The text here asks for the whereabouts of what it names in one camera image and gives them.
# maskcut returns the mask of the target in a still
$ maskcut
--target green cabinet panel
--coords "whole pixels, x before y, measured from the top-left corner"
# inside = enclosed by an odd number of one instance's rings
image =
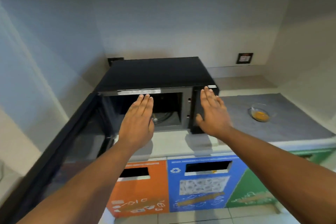
[[[335,149],[319,149],[291,151],[291,153],[306,158],[316,164],[320,164],[329,157],[334,150]],[[250,169],[247,169],[228,200],[226,207],[264,205],[276,201],[276,198],[268,191],[258,177]]]

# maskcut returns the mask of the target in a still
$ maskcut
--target forearm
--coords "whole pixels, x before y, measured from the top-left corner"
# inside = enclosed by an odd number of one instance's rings
[[[113,187],[134,151],[116,143],[63,188],[37,205],[19,224],[98,223]]]
[[[220,138],[302,223],[336,222],[336,174],[231,128]]]

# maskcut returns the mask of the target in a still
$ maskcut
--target wall outlet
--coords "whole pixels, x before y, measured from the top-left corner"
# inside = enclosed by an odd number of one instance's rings
[[[113,61],[116,61],[116,60],[124,60],[124,58],[107,58],[107,61],[108,61],[108,64],[111,66]]]
[[[250,64],[253,53],[239,53],[236,64]]]

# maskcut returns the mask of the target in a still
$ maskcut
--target orange bin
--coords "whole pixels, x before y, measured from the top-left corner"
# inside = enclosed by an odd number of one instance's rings
[[[128,163],[106,207],[116,218],[168,213],[166,160]]]

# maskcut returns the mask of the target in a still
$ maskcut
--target recycling symbol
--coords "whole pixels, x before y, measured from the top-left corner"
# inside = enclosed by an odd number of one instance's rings
[[[173,168],[172,170],[170,170],[170,172],[173,173],[173,174],[176,174],[176,173],[181,172],[181,169],[178,168],[178,167],[175,167],[175,168]]]

